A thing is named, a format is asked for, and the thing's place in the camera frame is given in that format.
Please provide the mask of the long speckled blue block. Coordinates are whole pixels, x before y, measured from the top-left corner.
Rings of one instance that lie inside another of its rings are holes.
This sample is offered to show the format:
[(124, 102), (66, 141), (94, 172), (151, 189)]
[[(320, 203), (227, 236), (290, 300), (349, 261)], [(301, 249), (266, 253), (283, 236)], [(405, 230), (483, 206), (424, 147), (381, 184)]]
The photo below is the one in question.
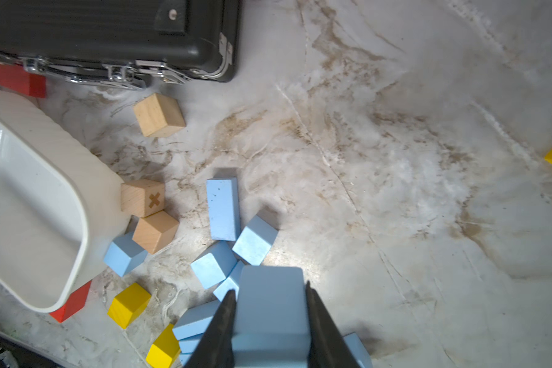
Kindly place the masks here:
[(211, 238), (235, 242), (241, 232), (237, 179), (208, 179), (206, 192)]

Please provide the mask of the blue cube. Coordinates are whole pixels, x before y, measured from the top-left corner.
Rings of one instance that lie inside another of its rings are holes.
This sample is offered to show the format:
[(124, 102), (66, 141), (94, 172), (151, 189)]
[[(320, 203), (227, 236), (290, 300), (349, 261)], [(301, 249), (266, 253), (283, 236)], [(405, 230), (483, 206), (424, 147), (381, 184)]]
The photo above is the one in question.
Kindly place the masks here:
[(216, 296), (219, 301), (223, 301), (226, 294), (231, 290), (234, 290), (236, 292), (236, 297), (238, 297), (239, 284), (244, 267), (245, 264), (242, 261), (239, 261), (228, 277), (213, 291), (214, 296)]
[(271, 250), (278, 230), (255, 216), (243, 229), (233, 246), (233, 251), (250, 265), (259, 266)]
[(124, 277), (141, 265), (148, 252), (133, 240), (133, 232), (119, 236), (111, 242), (104, 263), (118, 276)]
[(191, 263), (191, 269), (204, 289), (223, 282), (237, 264), (228, 242), (219, 241), (208, 247)]

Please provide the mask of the white plastic tub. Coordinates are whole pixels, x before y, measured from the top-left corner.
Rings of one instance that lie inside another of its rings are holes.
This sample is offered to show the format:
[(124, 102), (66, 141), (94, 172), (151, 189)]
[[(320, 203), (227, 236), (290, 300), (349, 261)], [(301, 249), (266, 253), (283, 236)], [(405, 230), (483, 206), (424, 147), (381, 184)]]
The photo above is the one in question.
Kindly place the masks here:
[(0, 284), (38, 313), (104, 271), (122, 179), (23, 96), (0, 90)]

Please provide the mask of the blue cube isolated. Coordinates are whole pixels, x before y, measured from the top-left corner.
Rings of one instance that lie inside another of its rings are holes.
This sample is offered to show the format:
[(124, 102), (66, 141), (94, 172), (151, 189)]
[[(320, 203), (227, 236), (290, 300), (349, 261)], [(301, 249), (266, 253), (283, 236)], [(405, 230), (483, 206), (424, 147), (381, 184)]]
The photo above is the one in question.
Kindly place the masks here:
[(307, 367), (311, 331), (303, 271), (245, 266), (232, 350), (236, 367)]

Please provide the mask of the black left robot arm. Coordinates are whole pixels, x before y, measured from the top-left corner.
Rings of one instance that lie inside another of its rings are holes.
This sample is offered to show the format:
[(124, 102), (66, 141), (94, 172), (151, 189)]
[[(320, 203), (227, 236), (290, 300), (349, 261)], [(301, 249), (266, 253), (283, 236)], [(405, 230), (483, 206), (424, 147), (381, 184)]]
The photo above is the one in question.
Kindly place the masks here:
[(8, 367), (54, 368), (58, 365), (47, 357), (0, 336), (0, 368)]

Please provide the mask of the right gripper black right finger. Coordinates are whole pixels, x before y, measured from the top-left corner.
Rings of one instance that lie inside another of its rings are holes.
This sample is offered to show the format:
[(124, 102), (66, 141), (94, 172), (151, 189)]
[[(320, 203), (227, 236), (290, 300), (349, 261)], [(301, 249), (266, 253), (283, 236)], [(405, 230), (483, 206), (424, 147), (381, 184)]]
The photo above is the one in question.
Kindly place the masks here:
[(311, 329), (308, 367), (359, 368), (359, 364), (344, 342), (333, 318), (317, 291), (311, 287), (310, 282), (306, 283), (306, 299)]

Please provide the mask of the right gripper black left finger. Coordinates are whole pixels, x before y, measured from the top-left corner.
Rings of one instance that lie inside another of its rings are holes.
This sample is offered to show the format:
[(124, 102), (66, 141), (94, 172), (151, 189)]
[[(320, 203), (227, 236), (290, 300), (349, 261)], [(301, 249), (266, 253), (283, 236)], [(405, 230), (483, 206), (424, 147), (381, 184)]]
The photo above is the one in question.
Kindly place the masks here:
[(185, 368), (233, 368), (233, 327), (236, 318), (236, 292), (228, 291)]

